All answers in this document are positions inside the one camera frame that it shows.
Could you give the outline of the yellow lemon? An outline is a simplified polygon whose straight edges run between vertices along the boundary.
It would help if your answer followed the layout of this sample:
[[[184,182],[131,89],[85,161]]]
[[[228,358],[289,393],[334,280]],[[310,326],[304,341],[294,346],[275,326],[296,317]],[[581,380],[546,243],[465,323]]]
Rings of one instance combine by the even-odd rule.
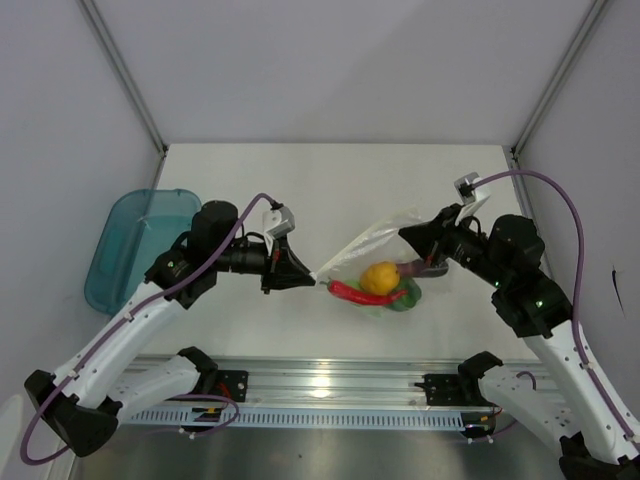
[[[400,283],[395,263],[380,262],[369,266],[360,276],[359,284],[368,293],[387,295]]]

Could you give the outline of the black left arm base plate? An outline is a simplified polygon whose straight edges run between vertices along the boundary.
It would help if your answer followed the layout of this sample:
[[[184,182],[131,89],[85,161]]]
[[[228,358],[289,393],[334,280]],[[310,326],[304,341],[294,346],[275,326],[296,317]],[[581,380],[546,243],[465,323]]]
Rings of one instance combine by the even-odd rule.
[[[164,400],[183,401],[188,396],[221,396],[243,403],[248,388],[248,372],[242,370],[174,370],[159,378]]]

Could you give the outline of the purple eggplant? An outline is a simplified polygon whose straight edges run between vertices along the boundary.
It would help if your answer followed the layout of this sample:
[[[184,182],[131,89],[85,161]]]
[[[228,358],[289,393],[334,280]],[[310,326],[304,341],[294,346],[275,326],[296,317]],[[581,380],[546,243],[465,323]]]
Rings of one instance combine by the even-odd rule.
[[[410,278],[439,278],[449,272],[447,261],[427,264],[424,260],[417,259],[411,262],[397,263],[396,267],[401,277]]]

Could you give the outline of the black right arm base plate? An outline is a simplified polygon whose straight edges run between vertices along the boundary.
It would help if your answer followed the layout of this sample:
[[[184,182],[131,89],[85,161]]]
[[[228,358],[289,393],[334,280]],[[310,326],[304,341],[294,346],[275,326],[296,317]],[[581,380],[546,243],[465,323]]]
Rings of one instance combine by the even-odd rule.
[[[480,393],[479,380],[463,374],[425,374],[414,384],[429,406],[493,407]]]

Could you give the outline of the light green pepper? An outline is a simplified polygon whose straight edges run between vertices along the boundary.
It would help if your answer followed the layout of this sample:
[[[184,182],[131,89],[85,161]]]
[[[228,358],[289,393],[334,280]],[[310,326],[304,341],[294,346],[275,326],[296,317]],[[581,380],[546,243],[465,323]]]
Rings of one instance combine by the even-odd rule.
[[[364,305],[358,308],[364,315],[375,320],[390,320],[396,311],[388,305]]]

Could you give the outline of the red chili pepper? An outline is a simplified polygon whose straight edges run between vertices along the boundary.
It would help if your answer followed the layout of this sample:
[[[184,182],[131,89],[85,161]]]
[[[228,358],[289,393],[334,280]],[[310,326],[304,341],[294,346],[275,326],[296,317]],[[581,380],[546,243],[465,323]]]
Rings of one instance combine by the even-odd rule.
[[[356,305],[387,305],[405,294],[405,291],[398,291],[397,293],[392,292],[387,295],[376,295],[358,290],[343,282],[335,280],[327,283],[327,291],[338,299],[348,301]]]

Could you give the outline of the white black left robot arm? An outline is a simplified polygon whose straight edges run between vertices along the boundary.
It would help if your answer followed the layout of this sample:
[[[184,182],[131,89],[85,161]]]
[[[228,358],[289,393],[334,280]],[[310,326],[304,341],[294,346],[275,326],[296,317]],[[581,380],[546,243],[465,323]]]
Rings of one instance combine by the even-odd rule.
[[[156,258],[132,297],[79,353],[52,373],[36,370],[26,379],[36,414],[20,445],[25,464],[37,462],[28,445],[39,421],[66,450],[85,457],[104,446],[123,421],[163,401],[236,403],[223,393],[218,365],[196,347],[145,373],[123,374],[160,330],[216,285],[220,273],[256,275],[265,294],[315,285],[315,275],[287,239],[295,228],[293,213],[275,200],[269,204],[259,233],[242,230],[249,209],[219,200],[203,204],[189,230]]]

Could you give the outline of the green bell pepper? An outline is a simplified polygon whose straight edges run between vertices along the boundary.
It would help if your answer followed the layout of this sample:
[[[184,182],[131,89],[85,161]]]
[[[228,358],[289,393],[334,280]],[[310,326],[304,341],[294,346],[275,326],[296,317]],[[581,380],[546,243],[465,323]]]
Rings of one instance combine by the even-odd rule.
[[[391,304],[387,304],[396,312],[407,312],[413,309],[422,299],[422,289],[413,278],[402,277],[393,293],[398,291],[405,291],[405,294]]]

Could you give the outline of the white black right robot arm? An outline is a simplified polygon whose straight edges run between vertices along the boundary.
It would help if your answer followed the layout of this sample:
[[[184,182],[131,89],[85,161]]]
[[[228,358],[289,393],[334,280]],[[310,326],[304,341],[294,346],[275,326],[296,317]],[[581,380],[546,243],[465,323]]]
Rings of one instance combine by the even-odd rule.
[[[493,287],[496,313],[544,364],[565,405],[549,402],[489,352],[459,365],[458,395],[506,409],[554,451],[567,479],[638,478],[639,423],[609,383],[596,379],[598,366],[581,350],[576,303],[540,268],[544,242],[534,222],[507,214],[490,233],[477,233],[461,209],[453,204],[398,234],[427,264],[453,260]]]

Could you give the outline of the clear dotted zip top bag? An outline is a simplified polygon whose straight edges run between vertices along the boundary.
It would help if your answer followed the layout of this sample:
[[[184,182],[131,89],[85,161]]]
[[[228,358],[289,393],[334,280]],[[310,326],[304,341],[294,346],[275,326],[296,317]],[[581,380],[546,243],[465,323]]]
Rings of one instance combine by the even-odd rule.
[[[374,317],[407,313],[449,283],[447,261],[429,263],[399,236],[423,222],[415,208],[387,216],[364,230],[315,273],[334,298]]]

